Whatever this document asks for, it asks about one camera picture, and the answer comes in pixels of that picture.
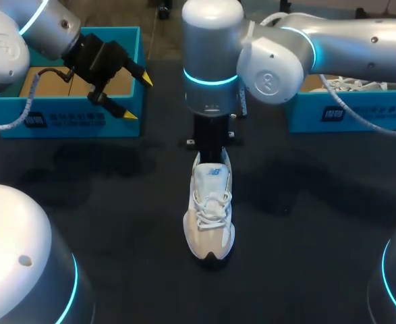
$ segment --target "white circular cap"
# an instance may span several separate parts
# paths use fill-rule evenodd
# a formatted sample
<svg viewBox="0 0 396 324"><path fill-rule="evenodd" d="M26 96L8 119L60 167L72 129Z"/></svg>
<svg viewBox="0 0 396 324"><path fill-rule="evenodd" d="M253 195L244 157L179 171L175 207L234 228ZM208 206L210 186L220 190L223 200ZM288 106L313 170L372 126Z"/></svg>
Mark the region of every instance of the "white circular cap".
<svg viewBox="0 0 396 324"><path fill-rule="evenodd" d="M19 35L18 25L0 11L0 84L11 84L25 76L30 52Z"/></svg>
<svg viewBox="0 0 396 324"><path fill-rule="evenodd" d="M207 29L227 28L244 19L238 0L188 0L182 15L188 24Z"/></svg>
<svg viewBox="0 0 396 324"><path fill-rule="evenodd" d="M23 192L0 186L0 318L24 299L42 275L51 240L43 209Z"/></svg>
<svg viewBox="0 0 396 324"><path fill-rule="evenodd" d="M237 74L253 97L269 105L290 100L304 81L303 67L296 55L263 37L243 48Z"/></svg>

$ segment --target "black table surface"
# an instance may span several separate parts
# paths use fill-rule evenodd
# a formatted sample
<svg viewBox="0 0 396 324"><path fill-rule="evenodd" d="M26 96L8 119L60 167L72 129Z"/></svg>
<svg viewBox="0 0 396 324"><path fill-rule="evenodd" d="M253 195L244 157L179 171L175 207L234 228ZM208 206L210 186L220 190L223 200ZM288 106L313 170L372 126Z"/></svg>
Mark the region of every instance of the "black table surface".
<svg viewBox="0 0 396 324"><path fill-rule="evenodd" d="M220 271L182 218L194 152L181 64L151 61L139 139L4 140L0 184L34 198L87 272L97 323L369 323L366 286L396 227L396 138L289 134L249 100L233 165L236 238Z"/></svg>

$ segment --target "screw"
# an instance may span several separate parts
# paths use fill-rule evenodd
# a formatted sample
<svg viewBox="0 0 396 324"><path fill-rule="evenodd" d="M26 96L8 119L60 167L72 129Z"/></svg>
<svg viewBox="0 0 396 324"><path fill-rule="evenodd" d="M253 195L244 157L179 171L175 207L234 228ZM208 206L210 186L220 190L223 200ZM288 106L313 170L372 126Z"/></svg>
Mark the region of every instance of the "screw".
<svg viewBox="0 0 396 324"><path fill-rule="evenodd" d="M22 255L18 258L18 262L25 266L25 267L31 267L33 262L31 261L31 258L29 256L26 255Z"/></svg>
<svg viewBox="0 0 396 324"><path fill-rule="evenodd" d="M60 21L60 26L64 29L69 29L70 28L70 24L67 20L62 20Z"/></svg>

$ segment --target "shoe logo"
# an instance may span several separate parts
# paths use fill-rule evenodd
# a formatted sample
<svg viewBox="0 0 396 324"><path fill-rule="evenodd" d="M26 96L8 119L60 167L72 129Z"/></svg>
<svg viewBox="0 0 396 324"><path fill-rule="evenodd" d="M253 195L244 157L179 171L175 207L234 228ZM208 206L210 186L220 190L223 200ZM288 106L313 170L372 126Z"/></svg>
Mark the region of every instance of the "shoe logo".
<svg viewBox="0 0 396 324"><path fill-rule="evenodd" d="M208 176L218 176L220 174L220 170L221 169L210 169L210 171L208 171L207 175Z"/></svg>

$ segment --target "black cable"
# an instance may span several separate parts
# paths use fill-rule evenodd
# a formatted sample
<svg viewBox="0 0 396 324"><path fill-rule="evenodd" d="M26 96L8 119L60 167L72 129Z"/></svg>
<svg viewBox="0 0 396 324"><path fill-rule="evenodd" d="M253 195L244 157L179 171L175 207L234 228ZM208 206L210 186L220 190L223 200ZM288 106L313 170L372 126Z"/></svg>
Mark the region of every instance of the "black cable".
<svg viewBox="0 0 396 324"><path fill-rule="evenodd" d="M46 72L54 72L54 73L56 73L61 79L63 79L64 82L67 82L67 83L72 79L73 75L75 74L74 69L71 69L66 74L66 73L63 73L60 70L57 70L57 69L53 68L53 67L47 67L47 68L39 71L38 75L41 76L42 74L44 74Z"/></svg>

